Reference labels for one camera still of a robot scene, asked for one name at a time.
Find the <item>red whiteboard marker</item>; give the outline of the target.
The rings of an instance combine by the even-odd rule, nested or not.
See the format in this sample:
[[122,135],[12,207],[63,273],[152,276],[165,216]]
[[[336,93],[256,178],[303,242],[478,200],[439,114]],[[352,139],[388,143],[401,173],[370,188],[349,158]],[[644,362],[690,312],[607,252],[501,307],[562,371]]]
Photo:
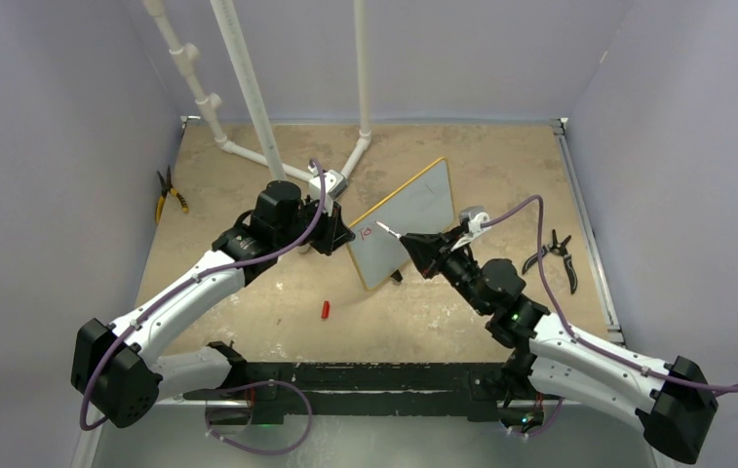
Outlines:
[[396,240],[400,240],[403,237],[401,233],[397,232],[383,221],[377,221],[375,224],[378,228],[380,228],[382,231],[384,231],[386,234],[390,235]]

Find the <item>yellow-framed whiteboard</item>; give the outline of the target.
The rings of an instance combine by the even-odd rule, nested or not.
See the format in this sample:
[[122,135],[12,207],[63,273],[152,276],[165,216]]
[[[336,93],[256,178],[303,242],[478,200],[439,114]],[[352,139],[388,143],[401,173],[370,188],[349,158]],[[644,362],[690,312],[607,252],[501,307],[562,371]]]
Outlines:
[[454,220],[448,163],[439,158],[350,224],[356,239],[348,251],[364,289],[376,289],[409,262],[401,243],[378,228],[377,221],[407,234],[442,232]]

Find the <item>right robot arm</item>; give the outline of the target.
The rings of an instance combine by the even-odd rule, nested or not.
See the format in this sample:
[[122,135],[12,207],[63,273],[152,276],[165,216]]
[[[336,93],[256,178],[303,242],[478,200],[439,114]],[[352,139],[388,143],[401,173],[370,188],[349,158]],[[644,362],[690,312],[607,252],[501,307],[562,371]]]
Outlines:
[[400,242],[426,279],[442,275],[486,330],[511,350],[505,389],[562,397],[611,415],[641,432],[646,442],[684,464],[697,462],[718,411],[707,378],[695,362],[648,357],[578,328],[524,294],[525,282],[508,258],[479,264],[452,233],[404,234]]

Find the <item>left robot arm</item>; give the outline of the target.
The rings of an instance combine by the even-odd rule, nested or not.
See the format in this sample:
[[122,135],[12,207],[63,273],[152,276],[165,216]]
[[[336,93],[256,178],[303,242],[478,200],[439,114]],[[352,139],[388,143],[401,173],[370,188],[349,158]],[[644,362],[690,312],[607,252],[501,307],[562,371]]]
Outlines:
[[286,180],[258,194],[202,257],[173,284],[134,311],[105,324],[92,319],[76,337],[70,380],[82,396],[80,425],[98,409],[101,422],[119,428],[140,420],[160,400],[198,390],[232,399],[245,389],[244,359],[222,342],[192,353],[165,356],[167,347],[226,297],[240,292],[300,246],[330,255],[355,235],[331,193],[335,181],[318,175],[307,196]]

